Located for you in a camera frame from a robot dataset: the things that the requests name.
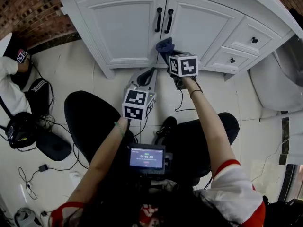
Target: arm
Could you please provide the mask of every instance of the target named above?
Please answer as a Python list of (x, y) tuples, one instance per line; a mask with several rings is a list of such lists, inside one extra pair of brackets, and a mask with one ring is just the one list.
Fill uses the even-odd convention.
[[(118, 123), (125, 133), (128, 126), (127, 119), (120, 118)], [(96, 151), (88, 171), (67, 200), (68, 202), (89, 202), (89, 200), (94, 196), (99, 183), (106, 176), (121, 141), (121, 131), (115, 126)]]
[[(198, 85), (192, 78), (185, 77), (182, 80), (190, 94), (194, 90), (199, 90)], [(192, 94), (192, 100), (206, 138), (212, 174), (214, 176), (221, 164), (227, 160), (235, 159), (235, 155), (219, 116), (209, 104), (204, 94), (196, 91)]]

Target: charger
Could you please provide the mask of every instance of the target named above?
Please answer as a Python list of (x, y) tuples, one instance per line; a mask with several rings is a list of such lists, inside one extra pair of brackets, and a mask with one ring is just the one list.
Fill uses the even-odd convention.
[(48, 170), (47, 164), (44, 164), (42, 166), (39, 166), (39, 172), (45, 172)]
[(45, 216), (47, 216), (47, 212), (46, 212), (46, 211), (42, 211), (42, 212), (41, 212), (41, 215), (42, 215), (43, 217), (45, 217)]

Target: hand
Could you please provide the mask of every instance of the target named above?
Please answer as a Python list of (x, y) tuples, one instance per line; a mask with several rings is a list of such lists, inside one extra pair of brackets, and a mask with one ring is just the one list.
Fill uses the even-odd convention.
[(23, 63), (18, 62), (18, 70), (17, 72), (27, 72), (29, 67), (29, 60), (26, 59)]

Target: small screen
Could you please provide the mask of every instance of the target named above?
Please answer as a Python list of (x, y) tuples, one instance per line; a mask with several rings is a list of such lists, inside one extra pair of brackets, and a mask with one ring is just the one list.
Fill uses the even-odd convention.
[(139, 167), (162, 168), (163, 150), (132, 148), (129, 165)]

